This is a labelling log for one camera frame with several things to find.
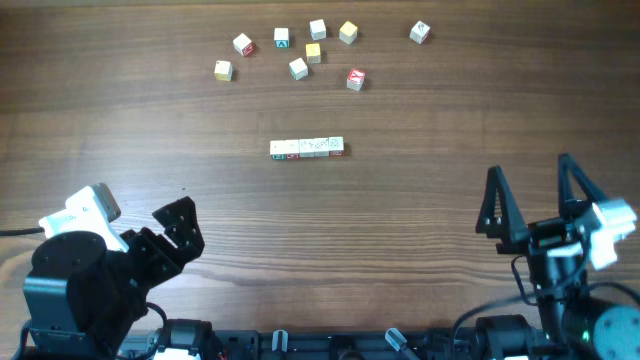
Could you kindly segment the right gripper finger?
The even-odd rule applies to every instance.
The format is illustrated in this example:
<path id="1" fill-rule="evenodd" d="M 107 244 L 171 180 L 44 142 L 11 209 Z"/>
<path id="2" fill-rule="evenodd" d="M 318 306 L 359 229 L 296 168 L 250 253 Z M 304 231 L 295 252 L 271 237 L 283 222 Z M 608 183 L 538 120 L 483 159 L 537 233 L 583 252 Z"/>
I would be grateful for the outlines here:
<path id="1" fill-rule="evenodd" d="M 568 153 L 558 157 L 557 175 L 559 215 L 563 218 L 580 217 L 593 203 L 608 200 Z"/>
<path id="2" fill-rule="evenodd" d="M 529 240 L 530 233 L 500 166 L 488 169 L 485 192 L 475 231 L 502 245 Z"/>

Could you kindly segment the wooden block red trim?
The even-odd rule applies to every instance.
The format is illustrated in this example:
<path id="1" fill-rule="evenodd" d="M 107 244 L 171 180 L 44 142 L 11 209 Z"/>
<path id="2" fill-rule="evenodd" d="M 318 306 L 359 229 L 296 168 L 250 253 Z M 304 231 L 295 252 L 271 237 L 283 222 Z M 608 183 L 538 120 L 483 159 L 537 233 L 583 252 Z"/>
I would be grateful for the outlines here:
<path id="1" fill-rule="evenodd" d="M 270 156 L 273 160 L 285 160 L 286 149 L 287 147 L 284 140 L 270 141 Z"/>

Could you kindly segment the wooden block red bottom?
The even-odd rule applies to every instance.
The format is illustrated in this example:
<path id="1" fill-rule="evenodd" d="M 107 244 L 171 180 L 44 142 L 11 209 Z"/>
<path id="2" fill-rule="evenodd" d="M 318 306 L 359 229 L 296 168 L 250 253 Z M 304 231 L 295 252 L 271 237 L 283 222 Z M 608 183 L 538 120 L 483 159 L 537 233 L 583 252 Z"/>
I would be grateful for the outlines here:
<path id="1" fill-rule="evenodd" d="M 298 139 L 285 140 L 284 146 L 287 160 L 300 158 L 300 143 Z"/>

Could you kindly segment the wooden block red picture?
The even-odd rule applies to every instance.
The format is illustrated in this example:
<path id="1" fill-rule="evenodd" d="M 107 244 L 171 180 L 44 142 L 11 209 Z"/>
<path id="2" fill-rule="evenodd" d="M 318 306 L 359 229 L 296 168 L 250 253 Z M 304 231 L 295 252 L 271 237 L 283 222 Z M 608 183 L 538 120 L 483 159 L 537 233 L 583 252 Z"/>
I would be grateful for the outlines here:
<path id="1" fill-rule="evenodd" d="M 313 158 L 315 156 L 316 141 L 314 138 L 300 139 L 298 144 L 301 158 Z"/>

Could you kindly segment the wooden block picture top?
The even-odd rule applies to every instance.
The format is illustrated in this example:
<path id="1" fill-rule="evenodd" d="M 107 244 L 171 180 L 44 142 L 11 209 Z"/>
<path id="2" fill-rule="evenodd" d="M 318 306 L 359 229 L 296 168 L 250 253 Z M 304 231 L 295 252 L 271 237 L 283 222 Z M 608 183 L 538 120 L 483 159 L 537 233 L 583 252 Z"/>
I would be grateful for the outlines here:
<path id="1" fill-rule="evenodd" d="M 329 138 L 328 137 L 314 139 L 314 156 L 315 157 L 329 156 Z"/>

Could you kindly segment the wooden block red edge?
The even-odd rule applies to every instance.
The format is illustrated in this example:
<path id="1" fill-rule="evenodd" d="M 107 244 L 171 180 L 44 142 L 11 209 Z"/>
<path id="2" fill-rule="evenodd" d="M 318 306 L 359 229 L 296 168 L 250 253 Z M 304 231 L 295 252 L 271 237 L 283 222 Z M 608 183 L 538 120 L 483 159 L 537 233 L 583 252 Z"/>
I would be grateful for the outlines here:
<path id="1" fill-rule="evenodd" d="M 344 138 L 341 136 L 328 138 L 330 156 L 343 156 L 345 152 Z"/>

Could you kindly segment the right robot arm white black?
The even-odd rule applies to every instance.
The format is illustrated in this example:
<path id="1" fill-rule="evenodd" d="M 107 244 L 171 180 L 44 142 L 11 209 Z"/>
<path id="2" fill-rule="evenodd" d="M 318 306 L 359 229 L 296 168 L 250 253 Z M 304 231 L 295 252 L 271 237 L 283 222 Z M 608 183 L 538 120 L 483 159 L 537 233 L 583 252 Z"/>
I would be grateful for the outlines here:
<path id="1" fill-rule="evenodd" d="M 528 223 L 498 166 L 487 172 L 475 230 L 496 240 L 496 251 L 529 269 L 530 291 L 482 305 L 469 340 L 474 359 L 636 359 L 639 294 L 612 282 L 632 305 L 593 296 L 587 270 L 618 257 L 615 246 L 636 229 L 637 215 L 591 181 L 569 154 L 558 158 L 558 215 Z"/>

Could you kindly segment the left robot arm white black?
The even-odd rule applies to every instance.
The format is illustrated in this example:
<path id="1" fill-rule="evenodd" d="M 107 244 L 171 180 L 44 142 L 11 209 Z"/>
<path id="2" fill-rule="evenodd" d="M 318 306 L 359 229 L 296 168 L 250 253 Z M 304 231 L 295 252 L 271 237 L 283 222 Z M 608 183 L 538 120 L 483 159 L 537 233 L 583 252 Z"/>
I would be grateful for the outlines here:
<path id="1" fill-rule="evenodd" d="M 96 228 L 55 235 L 35 250 L 23 286 L 30 319 L 15 358 L 119 358 L 132 325 L 158 308 L 147 302 L 149 291 L 179 275 L 205 246 L 190 197 L 153 216 L 164 234 L 129 230 L 126 251 L 108 249 Z"/>

